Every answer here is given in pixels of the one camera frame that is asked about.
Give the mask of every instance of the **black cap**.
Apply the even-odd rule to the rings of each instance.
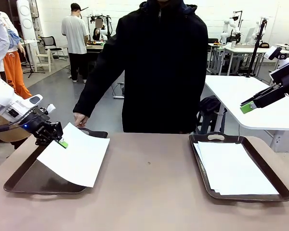
[[[77,10],[81,11],[81,7],[77,3],[72,3],[71,4],[71,11],[77,11]]]

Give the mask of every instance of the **black tray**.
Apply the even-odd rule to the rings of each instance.
[[[223,137],[222,139],[209,139],[209,136],[219,135]],[[242,201],[242,202],[282,202],[289,201],[289,190],[286,188],[284,183],[279,179],[276,173],[270,168],[270,166],[265,162],[265,160],[261,157],[261,155],[256,151],[256,149],[251,145],[245,137],[238,136],[227,136],[220,132],[212,132],[206,135],[190,135],[189,140],[191,141],[195,157],[199,166],[199,170],[205,185],[205,188],[208,194],[220,200],[231,200],[231,201]],[[258,166],[258,168],[262,171],[262,173],[268,178],[268,180],[272,183],[275,189],[278,191],[279,195],[220,195],[215,190],[210,188],[209,180],[207,173],[205,171],[204,166],[197,154],[197,151],[194,147],[194,143],[201,142],[225,142],[225,143],[241,143],[245,148],[246,152],[250,156],[250,158],[254,161],[254,163]]]
[[[87,128],[80,128],[86,134],[99,138],[106,138],[108,133],[103,131],[91,131]],[[85,190],[86,187],[73,184],[58,176],[47,168],[37,157],[45,149],[39,146],[28,159],[14,172],[14,174],[4,184],[3,188],[12,193],[28,193],[40,195],[56,194],[77,194]]]

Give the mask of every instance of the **black jacket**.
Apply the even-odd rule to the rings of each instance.
[[[73,112],[90,116],[125,70],[124,132],[188,133],[195,130],[204,87],[208,32],[196,6],[148,0],[119,19]],[[173,33],[182,39],[173,38]]]

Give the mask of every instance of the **white stool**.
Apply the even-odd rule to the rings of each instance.
[[[38,54],[36,50],[34,50],[35,52],[35,55],[34,55],[34,68],[35,68],[35,72],[38,71],[38,66],[48,66],[48,69],[49,69],[49,72],[52,71],[52,63],[54,65],[54,58],[53,58],[53,55],[52,55],[52,52],[50,49],[48,49],[46,52],[46,54]],[[43,58],[48,58],[48,62],[43,64],[42,61],[41,61],[41,57]]]

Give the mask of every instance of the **orange pants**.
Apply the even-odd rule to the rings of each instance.
[[[24,84],[23,70],[21,69],[18,52],[7,53],[3,59],[3,63],[8,84],[14,88],[17,95],[24,99],[30,98],[32,95]]]

